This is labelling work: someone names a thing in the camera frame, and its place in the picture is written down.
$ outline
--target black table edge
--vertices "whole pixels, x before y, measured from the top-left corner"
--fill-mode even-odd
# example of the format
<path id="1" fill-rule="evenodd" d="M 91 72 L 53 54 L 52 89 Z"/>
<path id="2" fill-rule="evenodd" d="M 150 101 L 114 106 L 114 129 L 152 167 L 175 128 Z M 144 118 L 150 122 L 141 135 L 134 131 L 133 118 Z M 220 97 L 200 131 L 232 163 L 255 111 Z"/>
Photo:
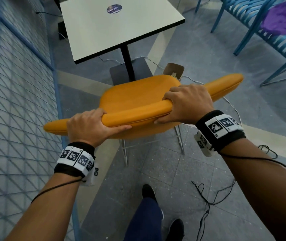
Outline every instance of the black table edge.
<path id="1" fill-rule="evenodd" d="M 138 41 L 138 40 L 142 40 L 142 39 L 144 39 L 144 38 L 146 38 L 146 37 L 155 35 L 155 34 L 157 34 L 157 33 L 160 33 L 160 32 L 162 32 L 162 31 L 165 31 L 165 30 L 167 30 L 167 29 L 173 28 L 173 27 L 178 26 L 178 25 L 183 24 L 183 23 L 185 23 L 185 19 L 180 20 L 180 21 L 178 21 L 178 22 L 176 22 L 176 23 L 167 25 L 167 26 L 165 26 L 165 27 L 156 29 L 156 30 L 154 30 L 154 31 L 152 31 L 152 32 L 149 32 L 149 33 L 146 33 L 146 34 L 144 34 L 144 35 L 138 36 L 138 37 L 136 37 L 136 38 L 134 38 L 134 39 L 128 40 L 128 41 L 123 42 L 123 43 L 121 43 L 121 44 L 117 44 L 116 46 L 107 48 L 107 49 L 105 49 L 105 50 L 103 50 L 103 51 L 96 52 L 96 53 L 94 53 L 94 54 L 92 54 L 92 55 L 83 57 L 83 58 L 78 59 L 78 60 L 76 60 L 76 61 L 74 61 L 74 62 L 75 62 L 76 64 L 85 62 L 85 61 L 87 61 L 87 60 L 89 60 L 89 59 L 92 59 L 92 58 L 94 58 L 94 57 L 97 57 L 97 56 L 103 55 L 103 54 L 105 54 L 105 53 L 107 53 L 107 52 L 116 50 L 117 48 L 120 48 L 120 47 L 123 46 L 123 45 L 129 45 L 129 44 L 131 44 L 131 43 L 133 43 L 133 42 L 136 42 L 136 41 Z"/>

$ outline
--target blue chair leg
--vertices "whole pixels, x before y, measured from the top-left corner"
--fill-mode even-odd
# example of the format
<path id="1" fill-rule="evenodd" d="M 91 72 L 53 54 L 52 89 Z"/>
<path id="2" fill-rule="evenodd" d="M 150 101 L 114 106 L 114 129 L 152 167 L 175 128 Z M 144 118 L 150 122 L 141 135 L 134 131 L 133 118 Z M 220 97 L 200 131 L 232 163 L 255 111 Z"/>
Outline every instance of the blue chair leg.
<path id="1" fill-rule="evenodd" d="M 197 2 L 197 7 L 195 8 L 194 13 L 197 13 L 197 11 L 199 10 L 199 7 L 200 7 L 200 4 L 201 4 L 201 1 L 202 1 L 202 0 L 199 0 L 199 1 Z"/>
<path id="2" fill-rule="evenodd" d="M 211 29 L 211 33 L 213 33 L 214 30 L 216 29 L 216 27 L 218 26 L 219 21 L 220 21 L 220 19 L 221 19 L 221 17 L 222 17 L 222 14 L 223 14 L 224 9 L 225 9 L 225 4 L 222 3 L 220 12 L 219 12 L 219 14 L 218 14 L 218 16 L 217 16 L 217 19 L 216 19 L 216 21 L 215 21 L 215 23 L 213 24 L 213 27 L 212 27 L 212 29 Z"/>
<path id="3" fill-rule="evenodd" d="M 254 33 L 255 32 L 253 29 L 248 30 L 248 32 L 245 34 L 245 36 L 243 37 L 243 39 L 240 42 L 240 44 L 238 45 L 238 47 L 233 52 L 234 55 L 236 55 L 236 56 L 239 55 L 239 53 L 242 51 L 242 49 L 245 47 L 245 45 L 249 42 L 249 40 L 254 35 Z"/>
<path id="4" fill-rule="evenodd" d="M 267 83 L 269 83 L 270 80 L 277 77 L 284 69 L 286 68 L 286 63 L 283 64 L 277 71 L 275 71 L 272 75 L 270 75 L 269 78 L 267 78 L 265 81 L 263 81 L 260 84 L 260 87 L 265 86 Z"/>

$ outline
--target person's left hand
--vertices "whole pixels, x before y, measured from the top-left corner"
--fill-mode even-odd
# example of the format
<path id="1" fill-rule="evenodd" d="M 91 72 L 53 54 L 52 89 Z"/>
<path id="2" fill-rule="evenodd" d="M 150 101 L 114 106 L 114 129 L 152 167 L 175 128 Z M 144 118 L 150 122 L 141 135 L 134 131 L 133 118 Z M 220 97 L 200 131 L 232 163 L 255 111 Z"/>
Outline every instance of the person's left hand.
<path id="1" fill-rule="evenodd" d="M 109 128 L 103 125 L 102 116 L 106 112 L 98 108 L 96 110 L 77 113 L 67 121 L 67 132 L 69 141 L 84 142 L 93 147 L 101 145 L 107 138 L 114 134 L 121 133 L 132 126 L 123 125 Z"/>

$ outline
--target person's right arm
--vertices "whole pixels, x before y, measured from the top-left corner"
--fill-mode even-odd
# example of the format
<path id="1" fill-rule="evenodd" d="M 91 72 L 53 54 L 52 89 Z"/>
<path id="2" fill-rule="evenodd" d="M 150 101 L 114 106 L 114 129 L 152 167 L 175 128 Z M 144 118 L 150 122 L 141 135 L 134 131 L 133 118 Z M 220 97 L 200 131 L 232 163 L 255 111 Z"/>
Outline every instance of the person's right arm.
<path id="1" fill-rule="evenodd" d="M 172 87 L 163 99 L 173 102 L 172 112 L 155 123 L 196 124 L 214 110 L 204 86 Z M 263 151 L 242 138 L 224 147 L 221 154 L 268 158 Z M 276 240 L 286 240 L 286 168 L 267 160 L 236 159 L 223 156 L 253 210 Z"/>

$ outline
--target pants leg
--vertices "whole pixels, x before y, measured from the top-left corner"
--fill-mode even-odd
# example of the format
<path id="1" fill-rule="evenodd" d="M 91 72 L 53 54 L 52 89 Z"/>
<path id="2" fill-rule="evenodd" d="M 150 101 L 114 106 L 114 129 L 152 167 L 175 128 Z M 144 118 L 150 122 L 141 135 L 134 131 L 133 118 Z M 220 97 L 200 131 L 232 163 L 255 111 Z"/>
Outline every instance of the pants leg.
<path id="1" fill-rule="evenodd" d="M 124 241 L 162 241 L 162 211 L 152 198 L 144 198 L 137 208 Z"/>

